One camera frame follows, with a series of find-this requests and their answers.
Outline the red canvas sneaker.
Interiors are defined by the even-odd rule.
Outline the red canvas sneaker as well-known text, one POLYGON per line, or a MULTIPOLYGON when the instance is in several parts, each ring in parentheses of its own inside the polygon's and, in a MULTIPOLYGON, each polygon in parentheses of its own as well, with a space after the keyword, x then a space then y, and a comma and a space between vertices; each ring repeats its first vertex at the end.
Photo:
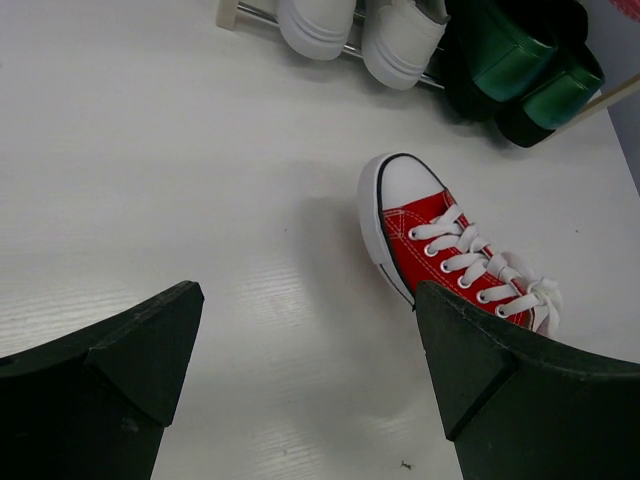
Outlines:
POLYGON ((517 255, 495 251, 418 157, 389 153, 369 161, 357 209, 372 262, 407 302, 432 281, 491 315, 556 336, 563 307, 556 282, 517 255))

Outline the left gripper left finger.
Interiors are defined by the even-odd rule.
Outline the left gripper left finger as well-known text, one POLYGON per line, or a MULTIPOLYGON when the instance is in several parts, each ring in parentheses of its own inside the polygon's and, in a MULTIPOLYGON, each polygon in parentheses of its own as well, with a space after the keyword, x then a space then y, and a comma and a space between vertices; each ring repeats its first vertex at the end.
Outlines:
POLYGON ((148 479, 174 419, 203 309, 183 281, 1 360, 4 479, 148 479))

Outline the white sneaker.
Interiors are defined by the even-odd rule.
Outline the white sneaker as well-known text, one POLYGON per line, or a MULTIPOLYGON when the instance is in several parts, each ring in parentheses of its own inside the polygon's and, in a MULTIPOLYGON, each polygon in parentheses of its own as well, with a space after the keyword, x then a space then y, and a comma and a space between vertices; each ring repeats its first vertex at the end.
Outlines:
POLYGON ((425 72, 450 15, 443 0, 367 1, 361 52, 384 86, 408 90, 425 72))
POLYGON ((277 1, 280 33, 298 54, 312 60, 334 60, 349 37, 356 4, 356 0, 277 1))

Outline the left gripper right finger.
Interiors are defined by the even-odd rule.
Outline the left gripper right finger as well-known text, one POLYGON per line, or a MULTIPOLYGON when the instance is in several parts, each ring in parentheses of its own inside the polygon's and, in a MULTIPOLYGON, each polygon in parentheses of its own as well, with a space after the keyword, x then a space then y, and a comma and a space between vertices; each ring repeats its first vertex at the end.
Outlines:
POLYGON ((639 366, 518 327, 434 282, 417 324, 466 479, 636 479, 639 366))

